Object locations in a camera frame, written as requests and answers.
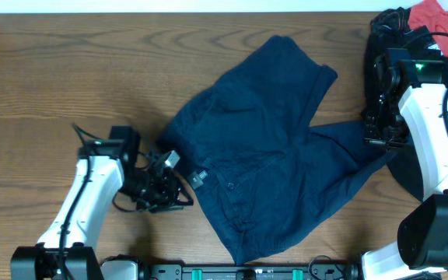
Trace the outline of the navy blue shorts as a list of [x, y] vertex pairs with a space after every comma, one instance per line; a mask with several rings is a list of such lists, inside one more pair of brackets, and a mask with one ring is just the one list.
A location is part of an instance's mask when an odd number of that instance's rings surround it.
[[300, 243], [349, 202], [390, 152], [364, 124], [312, 126], [337, 78], [274, 36], [190, 100], [157, 139], [235, 264]]

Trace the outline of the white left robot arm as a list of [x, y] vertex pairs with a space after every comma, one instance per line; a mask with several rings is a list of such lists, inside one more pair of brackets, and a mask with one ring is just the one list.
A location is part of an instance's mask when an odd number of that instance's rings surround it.
[[110, 206], [118, 194], [135, 203], [135, 212], [169, 211], [181, 201], [172, 150], [138, 168], [139, 140], [96, 139], [79, 150], [75, 179], [55, 220], [31, 247], [18, 247], [10, 261], [13, 279], [149, 279], [138, 258], [117, 255], [99, 262], [96, 247]]

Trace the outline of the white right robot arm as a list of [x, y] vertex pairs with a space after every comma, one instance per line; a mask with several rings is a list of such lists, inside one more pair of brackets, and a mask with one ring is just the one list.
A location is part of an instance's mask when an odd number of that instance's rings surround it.
[[448, 271], [448, 82], [445, 61], [388, 48], [373, 62], [376, 102], [364, 140], [386, 150], [415, 150], [418, 165], [398, 163], [420, 205], [399, 225], [397, 239], [362, 255], [363, 279], [427, 279]]

